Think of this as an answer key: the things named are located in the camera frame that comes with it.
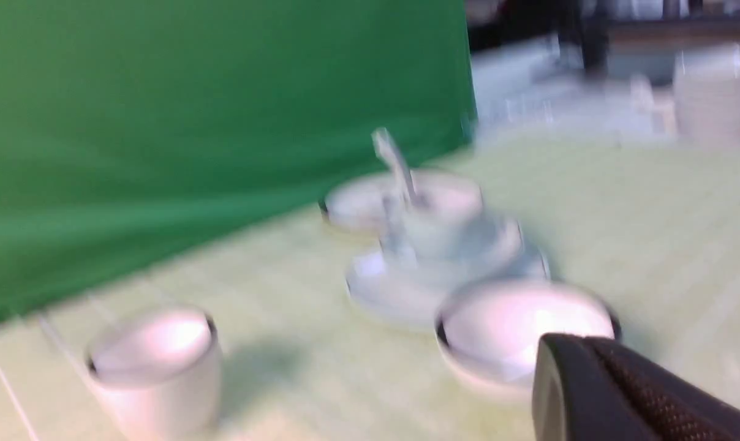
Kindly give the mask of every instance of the light green tablecloth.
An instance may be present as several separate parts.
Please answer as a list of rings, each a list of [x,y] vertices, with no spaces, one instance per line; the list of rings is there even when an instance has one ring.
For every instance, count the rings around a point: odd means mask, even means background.
[[[452,168],[521,219],[558,276],[613,305],[634,349],[740,407],[740,154],[507,143]],[[353,310],[342,275],[368,245],[313,207],[98,288],[51,322],[79,352],[167,299],[209,310],[227,354],[220,440],[532,439],[526,405],[471,396],[432,338]],[[1,327],[0,441],[122,439],[79,362],[35,324]]]

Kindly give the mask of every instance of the cup handle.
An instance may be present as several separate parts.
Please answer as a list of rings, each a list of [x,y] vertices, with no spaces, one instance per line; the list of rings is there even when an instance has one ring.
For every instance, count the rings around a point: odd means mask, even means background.
[[[659,100],[653,95],[653,86],[644,75],[633,75],[631,78],[631,103],[634,109],[647,113],[661,120],[667,134],[678,134],[678,123],[675,118],[675,101],[672,97]]]

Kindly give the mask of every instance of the white line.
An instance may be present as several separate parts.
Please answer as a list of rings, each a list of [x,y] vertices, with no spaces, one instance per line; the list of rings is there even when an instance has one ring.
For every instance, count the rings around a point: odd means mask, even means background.
[[[17,414],[19,414],[19,418],[21,418],[22,424],[25,425],[25,429],[28,431],[29,439],[31,439],[31,441],[39,441],[39,438],[35,434],[35,430],[32,428],[32,424],[29,423],[29,419],[28,419],[28,416],[26,416],[25,409],[22,408],[22,405],[20,404],[19,399],[17,399],[17,394],[14,393],[13,388],[11,387],[11,383],[8,381],[8,377],[6,377],[6,373],[3,372],[1,366],[0,366],[0,381],[2,382],[2,385],[6,388],[8,397],[11,399],[11,402],[13,403],[13,407],[15,408],[15,410],[17,410]]]
[[[51,323],[49,323],[48,319],[44,315],[39,316],[39,326],[40,326],[40,329],[42,329],[43,332],[46,333],[48,338],[51,341],[53,341],[54,346],[57,346],[57,349],[59,349],[59,351],[62,352],[62,355],[64,355],[65,360],[68,362],[70,367],[73,368],[74,372],[79,377],[79,380],[81,380],[81,382],[84,383],[84,386],[85,388],[87,388],[87,391],[92,394],[93,389],[90,386],[90,383],[88,380],[88,373],[87,373],[86,367],[84,366],[84,364],[82,364],[78,360],[78,358],[76,358],[76,355],[73,354],[73,351],[71,351],[71,349],[68,348],[68,345],[65,343],[65,341],[62,340],[62,337],[60,337],[57,329],[55,329],[54,326]]]

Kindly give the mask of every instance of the white bowl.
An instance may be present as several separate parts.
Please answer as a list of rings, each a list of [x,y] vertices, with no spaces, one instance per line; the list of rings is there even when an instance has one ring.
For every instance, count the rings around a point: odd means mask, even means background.
[[[170,307],[99,336],[87,368],[99,401],[130,439],[177,439],[219,416],[222,352],[211,318]]]
[[[473,390],[479,385],[480,393],[494,398],[504,397],[487,383],[504,391],[529,391],[538,340],[545,333],[619,337],[602,302],[578,288],[547,281],[465,288],[442,305],[435,327],[441,354],[460,382]]]
[[[481,192],[470,179],[451,173],[418,168],[412,170],[414,187],[422,193],[475,192],[481,199]],[[375,234],[386,231],[384,215],[384,198],[392,197],[395,205],[402,203],[396,194],[395,177],[388,172],[376,173],[353,179],[334,188],[319,203],[320,211],[325,218],[339,228],[351,232],[371,232]]]

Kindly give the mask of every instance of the dishware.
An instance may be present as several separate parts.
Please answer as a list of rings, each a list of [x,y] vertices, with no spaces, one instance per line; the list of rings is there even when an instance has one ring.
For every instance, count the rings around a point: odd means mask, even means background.
[[[524,252],[519,223],[511,217],[489,217],[450,257],[423,257],[405,232],[381,237],[381,251],[390,273],[427,287],[454,290],[468,282],[501,273]]]
[[[457,257],[472,235],[484,235],[493,220],[481,189],[425,192],[426,206],[398,206],[393,218],[419,257]]]
[[[671,134],[720,148],[740,147],[740,45],[676,59],[672,93],[653,98],[646,78],[632,81],[637,107],[664,120]]]
[[[519,260],[498,267],[488,279],[548,279],[549,263],[535,246]],[[393,271],[381,251],[354,258],[345,275],[348,299],[368,317],[401,329],[431,333],[438,307],[454,285],[422,283],[404,271]]]
[[[529,394],[538,340],[546,333],[616,338],[617,320],[579,288],[548,281],[468,285],[440,307],[436,337],[446,364],[466,387],[503,399],[494,388]]]
[[[90,345],[91,387],[130,439],[208,432],[219,416],[217,329],[193,307],[166,307],[107,330]]]
[[[400,153],[397,143],[392,134],[385,128],[376,129],[372,133],[373,146],[376,156],[384,161],[391,170],[398,185],[398,193],[404,196],[404,201],[412,206],[425,206],[426,202],[417,194],[414,181],[411,176],[411,168],[407,164],[403,154]]]
[[[417,192],[425,195],[471,195],[481,200],[481,190],[473,181],[445,171],[412,170],[412,181]],[[337,228],[378,236],[387,229],[384,198],[390,199],[390,208],[404,203],[396,188],[392,173],[361,176],[331,190],[319,201],[319,209],[323,218]]]

